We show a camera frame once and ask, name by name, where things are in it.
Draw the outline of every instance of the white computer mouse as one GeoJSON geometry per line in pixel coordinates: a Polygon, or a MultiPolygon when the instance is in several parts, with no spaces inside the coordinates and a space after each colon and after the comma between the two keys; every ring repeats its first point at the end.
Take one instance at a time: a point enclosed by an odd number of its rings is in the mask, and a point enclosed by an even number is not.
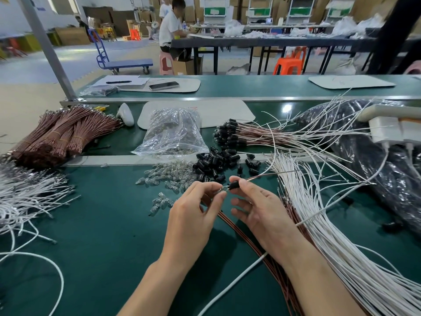
{"type": "Polygon", "coordinates": [[[130,108],[126,103],[121,104],[116,116],[121,117],[126,126],[134,125],[133,115],[131,114],[130,108]]]}

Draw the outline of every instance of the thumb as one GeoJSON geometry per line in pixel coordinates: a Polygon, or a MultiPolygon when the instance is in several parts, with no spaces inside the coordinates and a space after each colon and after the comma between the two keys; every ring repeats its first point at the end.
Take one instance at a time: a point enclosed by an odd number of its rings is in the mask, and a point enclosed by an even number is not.
{"type": "Polygon", "coordinates": [[[225,191],[216,194],[206,211],[205,219],[208,219],[212,224],[218,216],[218,213],[221,211],[222,203],[224,202],[225,197],[227,197],[227,192],[225,191]]]}
{"type": "Polygon", "coordinates": [[[259,204],[259,201],[264,199],[264,196],[260,192],[261,188],[252,182],[246,181],[245,179],[240,179],[238,184],[241,190],[245,193],[245,195],[250,197],[254,204],[257,205],[259,204]]]}

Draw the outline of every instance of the concrete floor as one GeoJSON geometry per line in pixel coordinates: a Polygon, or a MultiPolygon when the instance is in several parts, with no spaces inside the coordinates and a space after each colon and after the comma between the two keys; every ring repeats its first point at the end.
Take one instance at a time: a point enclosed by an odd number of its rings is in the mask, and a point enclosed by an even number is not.
{"type": "MultiPolygon", "coordinates": [[[[154,66],[150,75],[159,75],[158,43],[141,42],[106,42],[108,55],[113,60],[152,58],[154,66]]],[[[98,68],[96,48],[93,45],[59,47],[56,52],[68,74],[74,89],[78,89],[101,75],[111,74],[98,68]]],[[[218,73],[225,72],[232,66],[242,66],[249,62],[248,49],[232,48],[231,52],[219,52],[218,73]]],[[[327,74],[334,74],[335,67],[347,56],[334,55],[327,69],[327,74]]],[[[361,66],[366,56],[356,60],[361,66]]],[[[306,74],[319,71],[323,55],[310,57],[306,74]]],[[[267,73],[272,74],[277,58],[269,58],[267,73]]],[[[251,74],[257,74],[259,57],[253,57],[251,74]]],[[[9,151],[13,145],[32,131],[45,110],[60,108],[59,101],[64,93],[42,52],[30,54],[24,58],[12,58],[0,61],[0,153],[9,151]]],[[[121,74],[143,75],[142,68],[120,70],[121,74]]],[[[205,55],[203,74],[213,74],[213,55],[205,55]]]]}

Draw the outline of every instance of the metal edge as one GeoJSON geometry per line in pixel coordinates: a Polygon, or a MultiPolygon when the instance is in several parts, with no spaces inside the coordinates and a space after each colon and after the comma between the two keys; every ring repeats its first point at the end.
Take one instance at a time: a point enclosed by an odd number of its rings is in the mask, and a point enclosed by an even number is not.
{"type": "MultiPolygon", "coordinates": [[[[244,163],[247,155],[240,153],[240,163],[244,163]]],[[[329,154],[323,153],[320,156],[315,156],[314,159],[310,158],[307,153],[292,153],[292,156],[297,157],[302,162],[324,162],[326,159],[330,159],[329,154]]],[[[64,167],[76,167],[76,166],[125,166],[125,165],[154,165],[160,163],[169,163],[175,160],[185,160],[188,162],[196,162],[196,154],[189,155],[155,155],[155,156],[138,156],[138,155],[96,155],[96,156],[78,156],[66,164],[64,167]]],[[[255,159],[261,162],[266,162],[267,157],[264,154],[255,154],[255,159]]]]}
{"type": "MultiPolygon", "coordinates": [[[[60,101],[61,106],[71,106],[77,105],[81,103],[85,104],[120,104],[120,103],[146,103],[149,101],[163,101],[163,100],[172,100],[172,101],[201,101],[201,100],[224,100],[224,99],[240,99],[245,102],[253,103],[253,102],[262,102],[262,101],[270,101],[270,102],[298,102],[298,101],[330,101],[333,99],[335,95],[332,96],[261,96],[261,97],[145,97],[145,98],[86,98],[86,99],[79,99],[77,101],[67,101],[62,100],[60,101]]],[[[353,95],[353,96],[342,96],[341,98],[344,100],[353,100],[353,99],[372,99],[375,97],[379,100],[394,100],[394,101],[415,101],[421,100],[421,95],[353,95]]]]}

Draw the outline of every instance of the phone screen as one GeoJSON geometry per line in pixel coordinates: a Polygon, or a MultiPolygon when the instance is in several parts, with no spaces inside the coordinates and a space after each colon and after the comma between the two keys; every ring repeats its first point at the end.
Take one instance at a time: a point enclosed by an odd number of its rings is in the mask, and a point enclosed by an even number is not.
{"type": "Polygon", "coordinates": [[[149,85],[149,88],[151,90],[159,90],[159,89],[162,89],[162,88],[175,88],[177,86],[179,86],[179,84],[177,82],[166,82],[166,83],[149,85]]]}

